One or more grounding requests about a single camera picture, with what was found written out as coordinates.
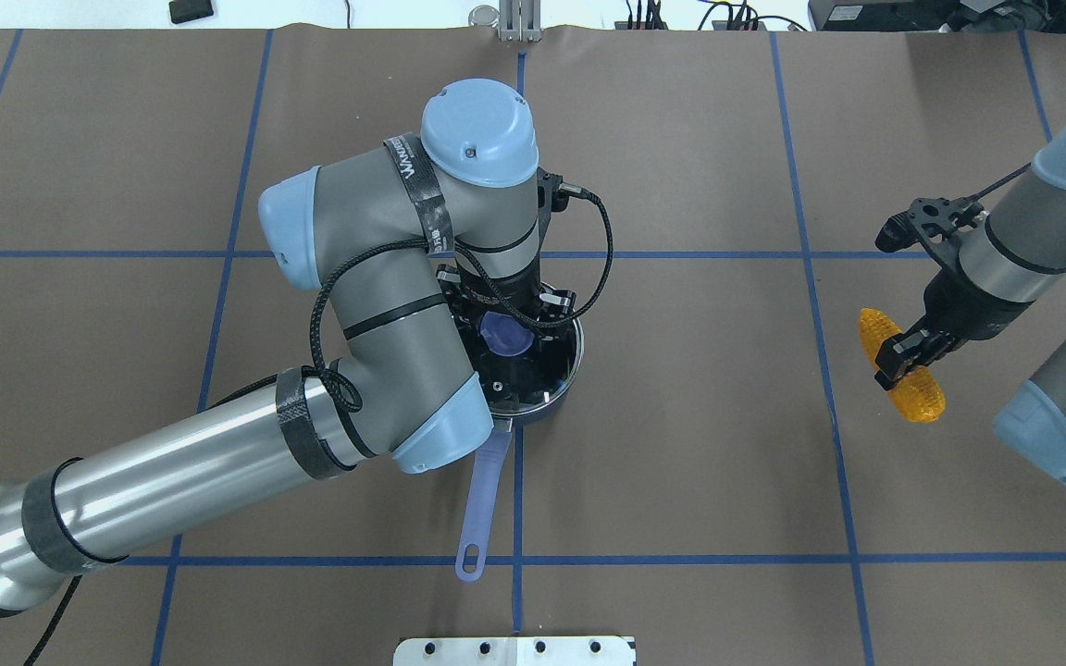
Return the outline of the grey robot arm lid side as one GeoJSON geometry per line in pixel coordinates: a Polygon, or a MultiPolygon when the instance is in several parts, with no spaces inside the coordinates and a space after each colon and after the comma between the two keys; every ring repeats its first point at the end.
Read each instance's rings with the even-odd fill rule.
{"type": "Polygon", "coordinates": [[[0,482],[0,619],[64,581],[388,456],[420,474],[539,418],[575,379],[581,307],[540,274],[550,220],[587,191],[542,168],[522,94],[454,81],[419,132],[269,186],[284,277],[314,292],[310,362],[25,482],[0,482]]]}

